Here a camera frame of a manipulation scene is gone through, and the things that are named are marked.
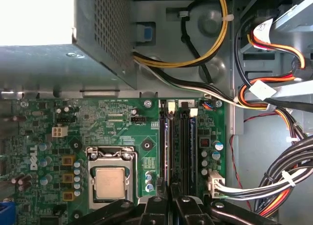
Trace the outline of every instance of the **power connector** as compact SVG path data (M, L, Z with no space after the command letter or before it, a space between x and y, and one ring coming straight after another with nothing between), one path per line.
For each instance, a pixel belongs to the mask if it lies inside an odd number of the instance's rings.
M221 198L221 193L217 192L217 183L225 185L225 178L223 178L217 171L212 171L209 173L209 180L208 180L208 190L211 194L213 199Z

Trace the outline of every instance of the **capacitor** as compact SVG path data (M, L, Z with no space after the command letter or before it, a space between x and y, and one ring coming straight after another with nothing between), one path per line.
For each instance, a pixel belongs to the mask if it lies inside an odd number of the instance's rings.
M208 163L207 163L206 160L203 160L203 161L201 162L201 165L202 165L203 167L206 167L206 166L208 165Z
M31 182L27 182L27 183L19 186L19 191L20 192L26 191L28 188L30 188L30 186L31 186Z
M46 167L47 165L50 165L51 162L52 162L51 157L46 157L46 158L40 160L39 165L41 167Z
M81 185L80 185L79 182L75 182L75 183L74 183L74 188L75 188L75 189L80 189L80 186L81 186Z
M81 172L80 168L74 169L74 175L80 175L80 172Z
M51 142L40 143L38 147L39 147L39 150L43 152L45 150L49 150L52 147L52 143Z
M67 113L72 113L72 112L74 112L74 108L73 107L64 107L64 111Z
M30 180L31 180L31 175L25 175L24 177L19 179L18 183L19 183L19 185L24 185Z
M25 122L27 120L27 117L24 115L13 116L12 120L18 122Z
M80 196L80 194L81 194L81 190L75 190L74 191L74 195L76 196L76 197L79 197Z
M224 145L219 141L214 141L213 146L217 151L221 151L224 148Z
M51 176L51 175L43 176L43 177L40 179L40 185L46 186L48 183L51 182L51 180L52 180L52 176Z
M146 183L146 187L145 187L146 192L151 192L154 190L154 186L152 184L152 181L147 181Z
M217 150L212 150L211 156L214 160L219 160L221 158L221 154Z
M74 167L78 168L78 167L82 166L82 164L83 164L83 160L79 159L79 160L74 162Z
M135 116L138 114L138 109L137 108L134 108L131 110L131 115Z
M20 173L19 175L11 179L11 183L16 184L19 181L19 179L23 178L24 176L25 174Z
M201 156L204 158L204 157L207 157L207 152L206 151L203 151L201 152Z
M207 175L207 169L202 169L202 170L201 170L201 174L202 174L203 176L206 176L206 175Z
M145 175L146 175L146 180L147 180L147 181L152 180L152 172L147 171Z
M80 176L79 175L76 175L75 177L74 177L74 182L79 182L80 181Z

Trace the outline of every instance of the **white connector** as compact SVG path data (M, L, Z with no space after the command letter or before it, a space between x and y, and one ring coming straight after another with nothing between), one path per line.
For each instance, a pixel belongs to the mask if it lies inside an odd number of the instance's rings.
M67 136L68 126L52 127L53 138L63 138Z
M207 186L213 199L221 197L221 193L215 191L217 183L225 185L225 179L217 171L210 172Z

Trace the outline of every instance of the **chip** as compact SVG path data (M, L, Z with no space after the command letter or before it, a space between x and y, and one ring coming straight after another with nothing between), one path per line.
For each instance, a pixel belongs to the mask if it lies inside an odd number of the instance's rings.
M60 225L61 221L59 217L41 217L39 218L39 225Z
M97 199L125 198L124 168L98 168L95 178L94 189Z

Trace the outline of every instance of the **screw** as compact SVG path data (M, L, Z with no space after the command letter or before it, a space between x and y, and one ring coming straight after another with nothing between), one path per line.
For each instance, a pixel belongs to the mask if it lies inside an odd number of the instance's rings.
M215 102L215 107L220 108L223 105L223 102L221 100L217 100Z
M189 197L183 197L183 198L181 198L181 200L182 200L183 202L189 202L189 201L190 201L190 198L189 198Z
M28 106L28 103L27 102L25 102L25 101L22 101L21 102L21 107L22 108L26 108Z
M161 200L162 200L161 197L155 197L155 198L153 199L154 202L160 202Z
M124 202L121 204L122 208L128 208L130 206L129 202Z
M215 206L216 206L217 208L224 208L224 204L221 203L221 202L215 203Z
M90 158L93 160L97 159L97 154L96 153L91 153Z
M151 108L152 107L152 101L149 100L149 99L145 100L145 102L143 104L144 104L144 106L146 108Z

